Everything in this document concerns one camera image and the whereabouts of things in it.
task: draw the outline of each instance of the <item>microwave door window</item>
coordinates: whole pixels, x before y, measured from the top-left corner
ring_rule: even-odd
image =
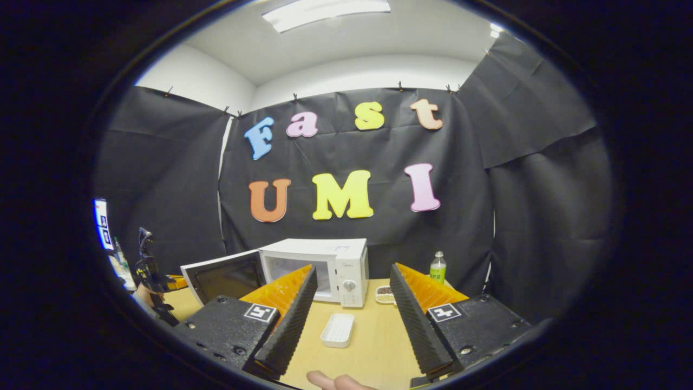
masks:
[[[207,301],[219,295],[240,298],[261,286],[254,262],[207,269],[196,276]]]

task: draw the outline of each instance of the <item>black curtain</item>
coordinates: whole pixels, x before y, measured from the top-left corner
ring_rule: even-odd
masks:
[[[410,105],[428,99],[438,105],[439,130],[424,128]],[[355,107],[379,102],[385,124],[358,130]],[[317,113],[315,136],[291,138],[286,128],[299,112]],[[272,149],[258,160],[244,133],[266,117],[274,119]],[[413,212],[412,183],[404,168],[429,163],[440,208]],[[368,197],[374,215],[350,219],[346,213],[316,221],[314,175],[331,173],[340,186],[352,171],[371,172]],[[288,209],[276,223],[257,221],[250,212],[248,185],[269,183],[265,207],[273,210],[272,181],[289,178]],[[336,92],[266,107],[234,120],[220,179],[222,224],[228,251],[237,253],[285,238],[366,238],[371,278],[388,278],[400,262],[428,273],[436,251],[445,253],[447,279],[465,294],[478,294],[488,269],[493,236],[489,177],[465,107],[441,90],[372,89]]]
[[[488,291],[530,322],[556,316],[604,261],[613,177],[602,134],[561,72],[505,33],[459,97],[491,179]]]
[[[108,204],[111,234],[132,267],[139,227],[164,273],[225,254],[217,182],[228,115],[144,87],[123,98],[105,133],[94,176],[95,198]]]

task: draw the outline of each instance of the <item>microwave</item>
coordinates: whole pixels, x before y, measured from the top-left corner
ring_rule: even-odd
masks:
[[[284,239],[252,251],[181,266],[201,305],[219,295],[240,298],[312,264],[313,300],[363,307],[368,289],[366,239]]]

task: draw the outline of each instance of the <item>ceiling light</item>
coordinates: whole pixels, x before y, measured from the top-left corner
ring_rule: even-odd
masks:
[[[331,17],[390,12],[387,0],[298,0],[262,15],[280,33]]]

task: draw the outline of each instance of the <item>white soap dish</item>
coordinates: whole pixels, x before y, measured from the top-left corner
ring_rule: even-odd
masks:
[[[328,347],[346,348],[351,340],[354,316],[351,314],[332,314],[322,331],[320,339]]]

